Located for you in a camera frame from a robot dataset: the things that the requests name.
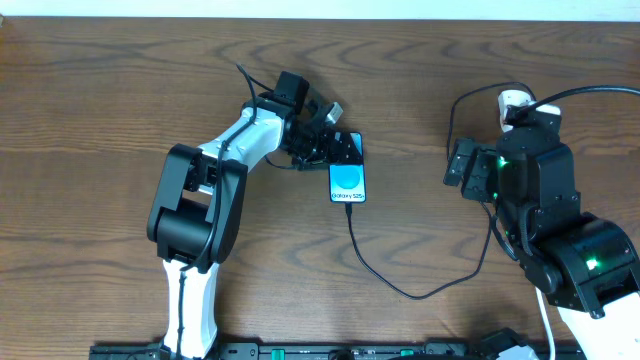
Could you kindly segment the blue Samsung Galaxy smartphone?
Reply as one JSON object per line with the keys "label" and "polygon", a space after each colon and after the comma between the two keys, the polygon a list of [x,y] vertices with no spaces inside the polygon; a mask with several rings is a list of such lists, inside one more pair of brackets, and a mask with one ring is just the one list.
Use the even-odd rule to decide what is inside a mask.
{"label": "blue Samsung Galaxy smartphone", "polygon": [[332,145],[329,159],[329,195],[334,203],[364,203],[366,201],[366,177],[363,165],[339,165],[332,163]]}

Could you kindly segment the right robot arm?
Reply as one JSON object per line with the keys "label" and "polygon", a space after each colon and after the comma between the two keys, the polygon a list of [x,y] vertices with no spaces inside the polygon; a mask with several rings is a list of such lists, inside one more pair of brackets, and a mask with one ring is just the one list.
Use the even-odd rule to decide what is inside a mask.
{"label": "right robot arm", "polygon": [[630,237],[582,211],[559,109],[502,109],[495,144],[456,139],[445,184],[494,206],[500,246],[557,308],[586,358],[638,358],[639,255]]}

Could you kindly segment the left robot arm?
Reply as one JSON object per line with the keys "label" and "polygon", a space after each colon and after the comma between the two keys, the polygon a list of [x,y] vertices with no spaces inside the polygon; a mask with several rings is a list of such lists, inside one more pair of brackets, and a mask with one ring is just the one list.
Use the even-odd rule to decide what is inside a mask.
{"label": "left robot arm", "polygon": [[292,170],[328,171],[331,201],[366,200],[363,137],[337,129],[339,103],[287,71],[274,87],[245,80],[250,97],[239,119],[197,147],[174,145],[163,165],[147,222],[169,286],[162,359],[204,359],[215,347],[218,273],[238,236],[248,175],[260,161],[282,150]]}

